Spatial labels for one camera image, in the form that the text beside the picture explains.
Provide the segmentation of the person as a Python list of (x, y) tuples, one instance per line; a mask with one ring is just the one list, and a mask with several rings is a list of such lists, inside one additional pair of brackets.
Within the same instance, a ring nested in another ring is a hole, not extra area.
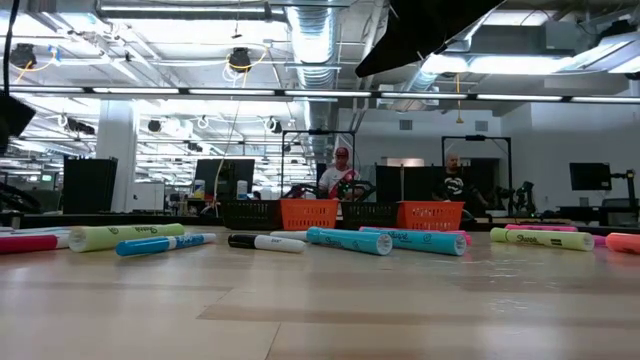
[(483, 206), (488, 205), (479, 189), (463, 173), (460, 158), (456, 153), (446, 155), (444, 170), (437, 176), (432, 197), (436, 201), (468, 202), (477, 200)]
[(350, 164), (350, 153), (346, 147), (338, 147), (334, 153), (334, 164), (328, 166), (322, 174), (318, 188), (323, 198), (352, 200), (361, 194), (360, 190), (340, 190), (341, 184), (359, 179), (359, 173)]

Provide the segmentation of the yellow-green highlighter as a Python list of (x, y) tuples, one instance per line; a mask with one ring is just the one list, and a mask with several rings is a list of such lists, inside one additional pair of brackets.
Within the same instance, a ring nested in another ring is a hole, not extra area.
[(584, 232), (493, 228), (489, 235), (492, 242), (499, 243), (544, 246), (584, 252), (591, 252), (595, 247), (592, 235)]
[(76, 253), (111, 250), (121, 241), (184, 235), (181, 224), (78, 226), (70, 230), (69, 249)]

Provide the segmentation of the red cap white marker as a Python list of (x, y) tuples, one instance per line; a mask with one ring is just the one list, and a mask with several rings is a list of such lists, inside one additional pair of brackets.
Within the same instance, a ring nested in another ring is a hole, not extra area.
[(27, 234), (0, 237), (0, 254), (50, 251), (68, 247), (67, 235)]

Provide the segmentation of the orange mesh basket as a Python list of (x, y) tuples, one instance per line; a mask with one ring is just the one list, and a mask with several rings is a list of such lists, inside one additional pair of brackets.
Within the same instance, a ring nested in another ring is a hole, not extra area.
[(338, 205), (338, 200), (281, 199), (283, 229), (299, 231), (310, 227), (334, 228)]
[(410, 230), (458, 230), (463, 207), (463, 202), (402, 201), (397, 226)]

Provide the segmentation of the black ceiling mounted device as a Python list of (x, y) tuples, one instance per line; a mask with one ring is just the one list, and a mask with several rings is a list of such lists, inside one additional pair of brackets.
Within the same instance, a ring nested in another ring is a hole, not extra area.
[(249, 49), (246, 47), (234, 48), (228, 57), (227, 63), (228, 67), (236, 73), (248, 72), (252, 67)]
[(37, 64), (34, 53), (34, 45), (29, 43), (18, 43), (9, 56), (9, 62), (18, 68), (30, 69)]

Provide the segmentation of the black partition panel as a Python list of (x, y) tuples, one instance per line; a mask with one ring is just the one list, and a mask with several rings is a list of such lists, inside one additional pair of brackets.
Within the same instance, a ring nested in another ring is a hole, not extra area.
[(111, 211), (118, 160), (65, 158), (63, 213), (99, 214)]

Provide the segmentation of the blue cap white marker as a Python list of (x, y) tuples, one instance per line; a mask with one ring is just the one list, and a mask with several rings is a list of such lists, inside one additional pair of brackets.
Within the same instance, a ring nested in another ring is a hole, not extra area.
[(115, 252), (121, 257), (148, 255), (214, 243), (216, 238), (213, 233), (204, 233), (126, 240), (116, 245)]

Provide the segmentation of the black computer monitor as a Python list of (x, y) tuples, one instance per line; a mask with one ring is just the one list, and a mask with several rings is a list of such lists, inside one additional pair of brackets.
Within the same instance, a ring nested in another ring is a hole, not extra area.
[(254, 169), (254, 159), (200, 159), (196, 163), (194, 179), (206, 181), (207, 196), (220, 202), (236, 200), (238, 180), (246, 180), (248, 195), (252, 193)]
[(573, 191), (609, 191), (611, 171), (608, 163), (570, 163), (571, 188)]

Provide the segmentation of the black ceiling light rail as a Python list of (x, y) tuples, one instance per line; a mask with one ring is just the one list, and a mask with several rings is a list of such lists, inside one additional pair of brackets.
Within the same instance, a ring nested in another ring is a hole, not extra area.
[(631, 96), (573, 96), (537, 94), (492, 94), (455, 92), (400, 92), (400, 91), (342, 91), (295, 90), (266, 88), (172, 88), (172, 87), (77, 87), (16, 85), (10, 88), (16, 94), (38, 94), (70, 97), (130, 96), (132, 98), (301, 98), (311, 99), (375, 99), (375, 100), (450, 100), (471, 102), (533, 102), (567, 104), (640, 105), (640, 97)]

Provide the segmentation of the orange highlighter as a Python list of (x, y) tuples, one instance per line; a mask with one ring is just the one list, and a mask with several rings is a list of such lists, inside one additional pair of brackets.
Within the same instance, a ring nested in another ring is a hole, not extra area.
[(605, 244), (613, 252), (640, 255), (640, 234), (611, 233)]

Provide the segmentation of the black cap white marker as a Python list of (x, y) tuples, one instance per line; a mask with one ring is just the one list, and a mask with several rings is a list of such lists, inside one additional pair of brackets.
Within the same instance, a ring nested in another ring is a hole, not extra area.
[(270, 235), (232, 234), (228, 236), (227, 242), (228, 245), (233, 248), (295, 254), (303, 253), (306, 249), (306, 244), (303, 241)]

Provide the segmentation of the white square column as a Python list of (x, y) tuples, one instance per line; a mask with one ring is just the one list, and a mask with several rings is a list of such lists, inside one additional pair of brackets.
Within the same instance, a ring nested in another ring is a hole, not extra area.
[(112, 212), (132, 211), (138, 131), (139, 112), (133, 101), (101, 101), (96, 157), (117, 160)]

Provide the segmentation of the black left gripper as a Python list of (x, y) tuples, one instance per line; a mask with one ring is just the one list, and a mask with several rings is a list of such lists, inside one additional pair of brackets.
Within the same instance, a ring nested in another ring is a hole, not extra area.
[(0, 155), (4, 155), (11, 137), (18, 137), (36, 111), (18, 99), (0, 92)]

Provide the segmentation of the black mesh basket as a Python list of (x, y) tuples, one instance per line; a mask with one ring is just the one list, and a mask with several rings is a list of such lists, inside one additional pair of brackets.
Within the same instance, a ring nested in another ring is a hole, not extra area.
[(232, 230), (279, 230), (282, 214), (278, 200), (234, 200), (222, 204), (224, 225)]
[(398, 203), (392, 202), (343, 202), (342, 227), (359, 230), (361, 227), (394, 228), (397, 222)]

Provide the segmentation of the white cabinet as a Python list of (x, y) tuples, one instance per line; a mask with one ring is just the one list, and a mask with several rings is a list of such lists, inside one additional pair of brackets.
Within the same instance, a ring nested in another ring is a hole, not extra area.
[(134, 183), (134, 211), (163, 211), (165, 204), (165, 185), (163, 183)]

